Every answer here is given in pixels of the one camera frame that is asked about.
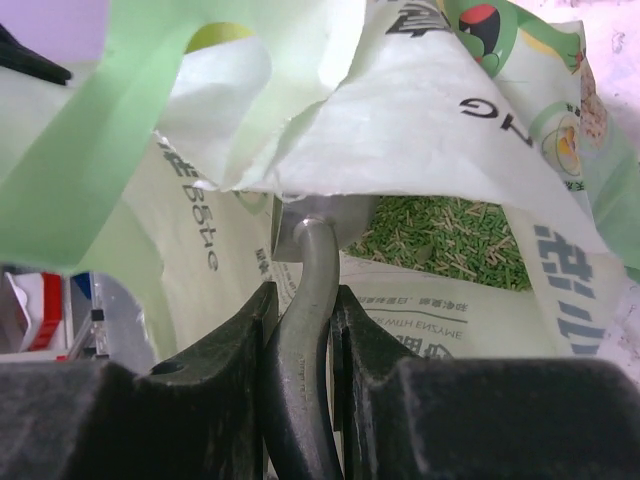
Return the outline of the silver metal scoop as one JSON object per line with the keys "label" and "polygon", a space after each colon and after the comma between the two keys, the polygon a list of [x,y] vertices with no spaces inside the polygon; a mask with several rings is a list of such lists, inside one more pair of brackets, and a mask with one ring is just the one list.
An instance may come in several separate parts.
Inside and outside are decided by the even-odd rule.
{"label": "silver metal scoop", "polygon": [[364,235],[378,203],[376,195],[273,203],[271,257],[302,267],[294,297],[266,343],[258,375],[260,426],[281,479],[343,476],[327,400],[329,320],[339,287],[339,252]]}

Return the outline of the green cat litter bag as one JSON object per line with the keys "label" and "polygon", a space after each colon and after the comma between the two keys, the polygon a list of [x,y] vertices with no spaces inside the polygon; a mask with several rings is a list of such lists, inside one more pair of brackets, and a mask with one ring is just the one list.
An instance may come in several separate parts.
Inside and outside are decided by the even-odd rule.
{"label": "green cat litter bag", "polygon": [[338,194],[503,206],[533,283],[522,315],[468,293],[458,356],[591,356],[625,257],[542,157],[528,102],[445,29],[385,34],[368,1],[114,1],[68,87],[1,72],[1,259],[111,276],[167,357],[262,282],[267,213]]}

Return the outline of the green cat litter pellets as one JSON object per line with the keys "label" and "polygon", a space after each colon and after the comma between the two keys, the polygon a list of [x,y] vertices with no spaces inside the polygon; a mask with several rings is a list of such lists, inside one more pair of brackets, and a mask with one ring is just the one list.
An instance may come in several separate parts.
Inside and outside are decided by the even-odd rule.
{"label": "green cat litter pellets", "polygon": [[383,197],[356,258],[511,291],[531,283],[503,209],[449,197]]}

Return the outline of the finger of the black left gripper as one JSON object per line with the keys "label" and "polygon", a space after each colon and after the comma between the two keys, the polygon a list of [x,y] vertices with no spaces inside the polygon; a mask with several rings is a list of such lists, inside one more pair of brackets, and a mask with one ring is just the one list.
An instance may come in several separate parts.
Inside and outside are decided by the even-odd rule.
{"label": "finger of the black left gripper", "polygon": [[69,70],[22,45],[3,25],[0,37],[2,67],[57,85],[72,79]]}

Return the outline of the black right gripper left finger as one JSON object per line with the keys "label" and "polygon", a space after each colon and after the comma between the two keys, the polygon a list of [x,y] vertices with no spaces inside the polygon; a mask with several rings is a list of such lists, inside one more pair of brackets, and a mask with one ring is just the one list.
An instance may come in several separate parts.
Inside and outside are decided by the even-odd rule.
{"label": "black right gripper left finger", "polygon": [[272,282],[230,319],[138,375],[112,361],[1,367],[5,479],[259,479],[257,373]]}

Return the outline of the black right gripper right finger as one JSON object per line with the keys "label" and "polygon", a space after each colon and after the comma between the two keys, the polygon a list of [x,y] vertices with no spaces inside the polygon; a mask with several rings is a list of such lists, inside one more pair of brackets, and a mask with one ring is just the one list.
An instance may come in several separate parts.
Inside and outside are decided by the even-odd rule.
{"label": "black right gripper right finger", "polygon": [[349,479],[635,479],[639,392],[592,359],[426,359],[347,286],[330,320]]}

